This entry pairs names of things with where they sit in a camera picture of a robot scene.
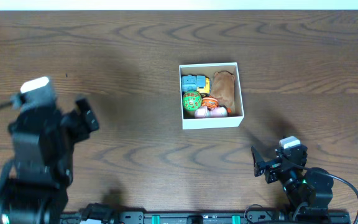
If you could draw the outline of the pink and white duck toy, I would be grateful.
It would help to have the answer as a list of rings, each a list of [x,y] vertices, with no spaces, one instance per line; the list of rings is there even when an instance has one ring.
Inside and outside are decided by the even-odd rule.
[[[228,117],[228,112],[225,107],[216,107],[209,109],[207,106],[202,106],[195,111],[195,118],[224,118]]]

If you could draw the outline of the orange round spinner toy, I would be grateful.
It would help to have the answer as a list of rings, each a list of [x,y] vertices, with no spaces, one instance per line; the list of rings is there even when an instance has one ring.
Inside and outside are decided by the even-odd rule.
[[[202,106],[206,106],[209,110],[214,110],[219,106],[219,102],[217,99],[213,97],[204,97],[201,102]]]

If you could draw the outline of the brown plush bear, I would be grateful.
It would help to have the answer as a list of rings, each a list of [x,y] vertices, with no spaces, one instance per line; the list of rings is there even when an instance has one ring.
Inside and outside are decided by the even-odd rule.
[[[235,76],[227,71],[216,72],[213,78],[210,96],[217,99],[229,114],[235,110]]]

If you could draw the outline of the green ball with red numbers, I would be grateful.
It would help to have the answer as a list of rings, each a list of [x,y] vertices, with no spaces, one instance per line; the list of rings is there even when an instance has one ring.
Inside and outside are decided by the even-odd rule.
[[[182,105],[187,111],[195,111],[202,104],[202,96],[196,90],[189,90],[183,94]]]

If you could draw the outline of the grey and yellow toy truck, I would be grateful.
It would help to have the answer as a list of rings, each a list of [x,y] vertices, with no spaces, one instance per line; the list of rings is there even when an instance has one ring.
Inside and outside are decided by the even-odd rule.
[[[196,90],[202,97],[209,96],[211,80],[204,75],[185,75],[181,77],[182,92]]]

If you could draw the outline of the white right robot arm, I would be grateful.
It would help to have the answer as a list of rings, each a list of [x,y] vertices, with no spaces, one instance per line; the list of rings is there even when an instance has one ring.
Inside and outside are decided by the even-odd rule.
[[[333,199],[333,180],[321,168],[306,168],[307,147],[294,136],[281,139],[276,158],[265,161],[251,147],[254,175],[264,175],[268,184],[279,181],[290,203],[288,216],[294,221],[328,220],[328,205]]]

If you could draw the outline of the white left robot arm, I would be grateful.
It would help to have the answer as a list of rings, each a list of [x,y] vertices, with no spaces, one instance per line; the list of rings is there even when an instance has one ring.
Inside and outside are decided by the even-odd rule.
[[[12,97],[20,110],[8,126],[14,157],[0,176],[0,224],[59,223],[73,182],[76,143],[87,140],[99,123],[86,98],[62,113],[49,77],[25,82]]]

